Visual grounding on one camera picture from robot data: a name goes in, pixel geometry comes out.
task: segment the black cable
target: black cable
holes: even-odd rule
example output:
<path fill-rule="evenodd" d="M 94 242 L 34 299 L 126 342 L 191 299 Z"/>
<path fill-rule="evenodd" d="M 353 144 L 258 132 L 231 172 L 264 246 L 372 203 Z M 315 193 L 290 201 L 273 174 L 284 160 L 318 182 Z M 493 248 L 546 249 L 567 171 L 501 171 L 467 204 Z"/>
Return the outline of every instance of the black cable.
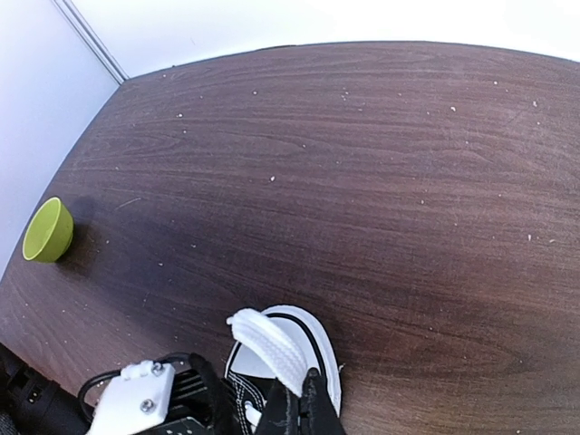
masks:
<path fill-rule="evenodd" d="M 189 353 L 185 352 L 169 353 L 165 355 L 163 358 L 157 360 L 157 363 L 161 364 L 189 363 Z M 79 390 L 79 393 L 77 394 L 77 400 L 79 401 L 79 406 L 81 407 L 82 415 L 89 423 L 92 423 L 92 412 L 91 407 L 84 400 L 87 393 L 91 388 L 95 387 L 97 384 L 109 381 L 112 378 L 119 375 L 121 375 L 120 370 L 113 370 L 110 372 L 94 376 L 82 385 L 81 389 Z"/>
<path fill-rule="evenodd" d="M 109 381 L 112 378 L 115 378 L 119 375 L 121 375 L 120 370 L 113 370 L 111 372 L 105 372 L 103 374 L 99 374 L 97 376 L 92 377 L 90 380 L 88 380 L 87 382 L 85 382 L 82 385 L 76 398 L 79 401 L 79 406 L 81 407 L 82 415 L 89 423 L 92 423 L 92 413 L 91 413 L 91 407 L 87 404 L 86 401 L 84 401 L 84 398 L 87 395 L 87 392 L 89 392 L 89 390 L 92 387 L 96 386 L 97 384 L 99 384 L 101 382 Z"/>
<path fill-rule="evenodd" d="M 174 352 L 165 355 L 163 358 L 160 358 L 156 361 L 156 363 L 161 364 L 174 364 L 174 363 L 187 363 L 189 364 L 189 353 L 185 352 Z"/>

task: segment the screw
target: screw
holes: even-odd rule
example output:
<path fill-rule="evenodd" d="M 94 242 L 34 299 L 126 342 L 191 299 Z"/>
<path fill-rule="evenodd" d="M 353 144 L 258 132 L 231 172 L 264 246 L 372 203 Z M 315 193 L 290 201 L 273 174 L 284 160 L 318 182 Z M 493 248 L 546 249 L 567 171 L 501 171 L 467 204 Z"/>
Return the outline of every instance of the screw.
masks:
<path fill-rule="evenodd" d="M 155 362 L 153 367 L 151 367 L 151 373 L 155 376 L 161 376 L 161 374 L 165 371 L 165 367 L 160 362 Z"/>
<path fill-rule="evenodd" d="M 155 409 L 155 402 L 152 401 L 151 399 L 146 399 L 146 400 L 141 402 L 140 409 L 142 412 L 149 414 L 149 413 L 153 412 L 153 410 Z"/>

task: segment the white wall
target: white wall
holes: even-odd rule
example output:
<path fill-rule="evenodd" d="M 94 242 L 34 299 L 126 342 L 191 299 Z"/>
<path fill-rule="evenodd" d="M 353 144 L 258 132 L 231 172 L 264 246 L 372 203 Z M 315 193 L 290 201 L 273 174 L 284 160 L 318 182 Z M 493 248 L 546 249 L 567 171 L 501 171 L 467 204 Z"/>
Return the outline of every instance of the white wall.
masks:
<path fill-rule="evenodd" d="M 72 0 L 131 77 L 286 44 L 480 44 L 580 61 L 578 0 Z"/>
<path fill-rule="evenodd" d="M 54 173 L 117 86 L 50 0 L 0 1 L 0 277 Z"/>

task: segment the white plastic bracket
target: white plastic bracket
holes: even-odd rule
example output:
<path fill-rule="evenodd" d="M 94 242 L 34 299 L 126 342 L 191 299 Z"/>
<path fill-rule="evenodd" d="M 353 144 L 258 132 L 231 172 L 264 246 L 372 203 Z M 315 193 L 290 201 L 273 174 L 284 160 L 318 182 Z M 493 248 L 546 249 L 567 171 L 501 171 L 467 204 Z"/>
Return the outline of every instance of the white plastic bracket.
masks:
<path fill-rule="evenodd" d="M 128 365 L 102 392 L 88 435 L 133 435 L 161 424 L 174 378 L 171 364 Z"/>

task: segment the wooden table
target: wooden table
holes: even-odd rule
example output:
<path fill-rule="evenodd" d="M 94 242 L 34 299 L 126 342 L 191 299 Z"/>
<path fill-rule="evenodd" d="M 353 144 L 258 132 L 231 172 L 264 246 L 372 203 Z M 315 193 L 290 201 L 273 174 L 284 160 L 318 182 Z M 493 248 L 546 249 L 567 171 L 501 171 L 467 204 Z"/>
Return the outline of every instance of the wooden table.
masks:
<path fill-rule="evenodd" d="M 124 83 L 16 250 L 0 341 L 76 391 L 226 318 L 326 326 L 352 434 L 580 431 L 580 67 L 434 43 L 280 48 Z"/>

